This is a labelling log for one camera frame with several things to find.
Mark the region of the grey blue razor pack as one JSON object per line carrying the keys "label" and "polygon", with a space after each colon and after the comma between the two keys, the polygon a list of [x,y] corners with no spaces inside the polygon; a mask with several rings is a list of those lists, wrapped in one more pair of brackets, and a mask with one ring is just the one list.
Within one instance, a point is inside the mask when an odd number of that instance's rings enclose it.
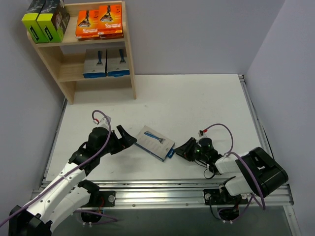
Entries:
{"label": "grey blue razor pack", "polygon": [[146,125],[136,135],[136,139],[137,142],[135,144],[138,147],[161,162],[164,162],[166,158],[172,158],[175,153],[175,142],[173,140],[156,132]]}
{"label": "grey blue razor pack", "polygon": [[107,76],[107,50],[87,49],[83,67],[85,79],[104,78]]}
{"label": "grey blue razor pack", "polygon": [[107,75],[121,77],[129,75],[128,59],[123,48],[109,48],[107,50]]}

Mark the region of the orange razor box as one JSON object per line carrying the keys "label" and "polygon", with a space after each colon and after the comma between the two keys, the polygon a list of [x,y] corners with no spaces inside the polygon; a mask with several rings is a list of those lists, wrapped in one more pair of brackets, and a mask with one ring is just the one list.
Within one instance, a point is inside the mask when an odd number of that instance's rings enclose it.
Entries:
{"label": "orange razor box", "polygon": [[101,39],[116,39],[116,38],[123,38],[123,33],[116,33],[116,34],[101,34],[99,38]]}
{"label": "orange razor box", "polygon": [[99,35],[122,34],[122,5],[102,5],[98,9],[98,24]]}
{"label": "orange razor box", "polygon": [[98,9],[79,11],[75,29],[76,39],[99,38],[98,13]]}

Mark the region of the black green razor box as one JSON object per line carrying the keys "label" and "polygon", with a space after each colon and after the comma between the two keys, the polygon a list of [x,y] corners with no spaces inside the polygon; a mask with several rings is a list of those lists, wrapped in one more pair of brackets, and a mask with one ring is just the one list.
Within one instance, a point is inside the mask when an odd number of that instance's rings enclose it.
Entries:
{"label": "black green razor box", "polygon": [[45,2],[46,0],[33,0],[22,18],[22,23],[35,43],[48,43],[48,39],[37,22]]}
{"label": "black green razor box", "polygon": [[37,22],[50,43],[62,42],[70,20],[63,0],[47,0]]}

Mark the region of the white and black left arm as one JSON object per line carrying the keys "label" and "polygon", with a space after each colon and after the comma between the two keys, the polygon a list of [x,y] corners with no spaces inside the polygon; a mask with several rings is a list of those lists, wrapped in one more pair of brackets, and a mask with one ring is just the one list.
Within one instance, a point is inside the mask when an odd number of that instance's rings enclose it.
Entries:
{"label": "white and black left arm", "polygon": [[24,207],[16,206],[10,212],[8,234],[50,236],[78,208],[96,205],[99,186],[86,177],[101,157],[119,153],[137,142],[121,125],[117,130],[120,138],[109,128],[94,128],[54,180]]}

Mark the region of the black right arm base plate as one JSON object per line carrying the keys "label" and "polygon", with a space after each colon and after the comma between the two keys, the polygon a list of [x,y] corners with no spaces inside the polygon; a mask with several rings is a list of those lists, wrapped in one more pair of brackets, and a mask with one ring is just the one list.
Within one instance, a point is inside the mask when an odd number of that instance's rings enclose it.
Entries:
{"label": "black right arm base plate", "polygon": [[231,196],[225,188],[204,189],[204,201],[206,205],[236,205],[247,204],[248,198],[242,195]]}

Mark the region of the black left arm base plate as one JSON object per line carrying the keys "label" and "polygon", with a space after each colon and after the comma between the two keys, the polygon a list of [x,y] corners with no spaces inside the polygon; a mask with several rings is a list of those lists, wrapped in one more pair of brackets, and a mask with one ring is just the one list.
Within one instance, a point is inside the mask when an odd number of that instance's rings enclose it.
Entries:
{"label": "black left arm base plate", "polygon": [[115,191],[96,191],[90,195],[89,206],[91,207],[114,207],[116,201]]}

